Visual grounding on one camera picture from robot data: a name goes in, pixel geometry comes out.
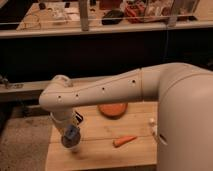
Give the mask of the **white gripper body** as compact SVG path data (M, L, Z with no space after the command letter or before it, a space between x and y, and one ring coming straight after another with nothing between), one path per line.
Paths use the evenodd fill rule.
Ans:
M51 112L50 117L60 134L63 134L69 125L77 125L76 113L74 110Z

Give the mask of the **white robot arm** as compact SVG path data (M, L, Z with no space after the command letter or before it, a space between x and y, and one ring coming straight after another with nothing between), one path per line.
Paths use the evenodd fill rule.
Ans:
M39 97L64 121L73 107L135 101L158 103L157 171L213 171L213 71L168 63L83 86L57 75Z

